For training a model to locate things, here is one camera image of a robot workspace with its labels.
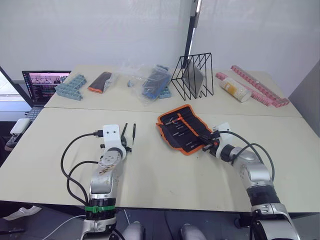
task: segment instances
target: wire rack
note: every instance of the wire rack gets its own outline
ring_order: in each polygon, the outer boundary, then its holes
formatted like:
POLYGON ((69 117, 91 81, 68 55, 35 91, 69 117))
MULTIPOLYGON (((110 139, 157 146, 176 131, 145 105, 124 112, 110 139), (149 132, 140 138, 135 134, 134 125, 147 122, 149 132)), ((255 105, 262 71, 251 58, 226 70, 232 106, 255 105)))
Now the wire rack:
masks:
POLYGON ((214 95, 214 76, 210 52, 181 56, 171 82, 183 100, 214 95))

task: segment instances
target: white bottle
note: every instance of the white bottle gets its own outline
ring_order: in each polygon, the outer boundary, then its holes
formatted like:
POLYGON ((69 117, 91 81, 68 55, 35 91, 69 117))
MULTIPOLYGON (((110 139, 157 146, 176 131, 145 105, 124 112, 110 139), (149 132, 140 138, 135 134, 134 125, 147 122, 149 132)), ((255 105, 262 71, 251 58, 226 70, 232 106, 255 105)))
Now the white bottle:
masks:
POLYGON ((220 82, 220 86, 226 90, 229 94, 238 99, 241 103, 247 101, 251 97, 251 91, 246 89, 240 83, 227 77, 220 82))

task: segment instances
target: laptop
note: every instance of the laptop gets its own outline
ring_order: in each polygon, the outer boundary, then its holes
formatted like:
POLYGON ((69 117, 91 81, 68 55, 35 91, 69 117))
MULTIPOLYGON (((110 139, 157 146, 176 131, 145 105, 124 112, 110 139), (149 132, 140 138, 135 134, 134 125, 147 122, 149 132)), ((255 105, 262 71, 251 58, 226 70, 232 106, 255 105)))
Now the laptop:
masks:
POLYGON ((32 109, 26 117, 32 121, 55 94, 55 86, 63 83, 71 71, 22 71, 22 75, 32 100, 32 109))

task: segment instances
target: black wire holder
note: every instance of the black wire holder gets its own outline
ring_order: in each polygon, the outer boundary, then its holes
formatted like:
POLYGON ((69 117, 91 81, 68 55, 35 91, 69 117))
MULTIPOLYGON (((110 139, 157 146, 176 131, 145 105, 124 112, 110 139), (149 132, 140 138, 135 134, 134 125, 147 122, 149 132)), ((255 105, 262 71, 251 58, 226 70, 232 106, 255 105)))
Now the black wire holder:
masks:
POLYGON ((179 92, 183 100, 187 98, 191 100, 193 97, 206 97, 208 92, 212 96, 214 95, 214 76, 212 70, 212 55, 211 52, 194 54, 188 56, 181 56, 178 63, 176 64, 175 70, 173 72, 171 82, 179 92), (191 87, 194 86, 196 89, 196 74, 195 67, 201 71, 203 74, 204 80, 200 88, 200 92, 197 96, 197 93, 191 91, 191 87), (189 68, 193 70, 193 77, 190 80, 189 68), (187 75, 187 83, 184 81, 184 75, 187 75))

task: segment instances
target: green band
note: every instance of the green band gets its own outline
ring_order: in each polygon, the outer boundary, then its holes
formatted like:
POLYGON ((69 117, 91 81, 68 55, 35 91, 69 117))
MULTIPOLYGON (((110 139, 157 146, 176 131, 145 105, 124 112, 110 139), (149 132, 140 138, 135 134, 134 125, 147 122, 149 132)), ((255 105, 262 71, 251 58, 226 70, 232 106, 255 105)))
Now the green band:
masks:
POLYGON ((94 214, 104 212, 104 211, 110 211, 115 209, 116 206, 85 206, 84 210, 87 212, 93 212, 94 214))

